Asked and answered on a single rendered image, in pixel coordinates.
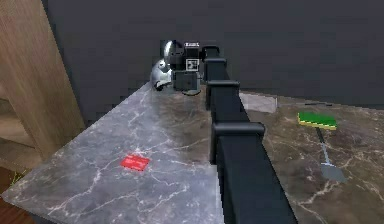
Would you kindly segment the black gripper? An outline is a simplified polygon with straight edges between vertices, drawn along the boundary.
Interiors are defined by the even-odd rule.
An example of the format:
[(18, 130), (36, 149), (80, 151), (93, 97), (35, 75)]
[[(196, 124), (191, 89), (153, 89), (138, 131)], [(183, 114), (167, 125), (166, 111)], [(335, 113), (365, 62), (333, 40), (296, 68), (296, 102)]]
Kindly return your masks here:
[(170, 40), (164, 47), (164, 61), (171, 70), (171, 83), (176, 91), (198, 90), (200, 45), (198, 42), (181, 43)]

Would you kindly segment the silver metal vessel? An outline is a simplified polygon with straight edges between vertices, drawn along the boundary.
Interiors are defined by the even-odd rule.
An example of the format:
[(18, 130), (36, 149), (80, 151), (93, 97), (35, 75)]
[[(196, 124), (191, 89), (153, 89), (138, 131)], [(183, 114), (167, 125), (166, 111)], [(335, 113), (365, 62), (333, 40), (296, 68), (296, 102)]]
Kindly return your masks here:
[(163, 59), (160, 59), (152, 67), (150, 74), (150, 82), (157, 91), (162, 91), (165, 86), (172, 83), (172, 70), (168, 67)]

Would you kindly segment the red credit card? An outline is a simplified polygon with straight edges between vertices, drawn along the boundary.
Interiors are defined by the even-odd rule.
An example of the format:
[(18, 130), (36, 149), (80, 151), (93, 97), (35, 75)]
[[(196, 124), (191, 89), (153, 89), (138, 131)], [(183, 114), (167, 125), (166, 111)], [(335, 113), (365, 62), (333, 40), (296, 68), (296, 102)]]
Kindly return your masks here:
[(125, 168), (133, 169), (136, 171), (143, 171), (149, 164), (150, 160), (139, 155), (130, 154), (127, 155), (121, 162), (120, 165)]

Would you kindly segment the grey spatula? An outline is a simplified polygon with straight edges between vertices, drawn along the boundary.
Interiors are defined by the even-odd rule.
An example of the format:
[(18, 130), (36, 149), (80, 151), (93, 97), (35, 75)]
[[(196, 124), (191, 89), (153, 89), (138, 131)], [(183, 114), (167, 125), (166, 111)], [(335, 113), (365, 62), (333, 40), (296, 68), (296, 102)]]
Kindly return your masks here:
[(319, 141), (321, 143), (321, 149), (322, 149), (322, 152), (324, 155), (324, 162), (322, 162), (320, 164), (323, 177), (327, 178), (329, 180), (346, 183), (347, 179), (344, 176), (342, 170), (331, 163), (329, 156), (328, 156), (327, 147), (325, 144), (323, 134), (318, 127), (316, 127), (316, 133), (317, 133)]

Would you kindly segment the green and yellow sponge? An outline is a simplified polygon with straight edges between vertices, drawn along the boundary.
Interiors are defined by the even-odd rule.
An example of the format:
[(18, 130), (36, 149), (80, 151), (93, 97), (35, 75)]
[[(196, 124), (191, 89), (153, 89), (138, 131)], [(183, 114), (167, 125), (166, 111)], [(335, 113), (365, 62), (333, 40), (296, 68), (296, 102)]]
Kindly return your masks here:
[(316, 128), (323, 128), (328, 130), (336, 130), (337, 122), (334, 117), (317, 114), (313, 112), (299, 112), (297, 114), (298, 123)]

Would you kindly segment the light wood door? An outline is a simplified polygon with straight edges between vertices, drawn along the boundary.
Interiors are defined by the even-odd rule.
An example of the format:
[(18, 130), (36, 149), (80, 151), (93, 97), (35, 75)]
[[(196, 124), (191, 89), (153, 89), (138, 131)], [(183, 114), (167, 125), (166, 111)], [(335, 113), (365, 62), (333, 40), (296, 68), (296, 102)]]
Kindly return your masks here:
[(42, 158), (84, 130), (41, 0), (0, 0), (0, 83)]

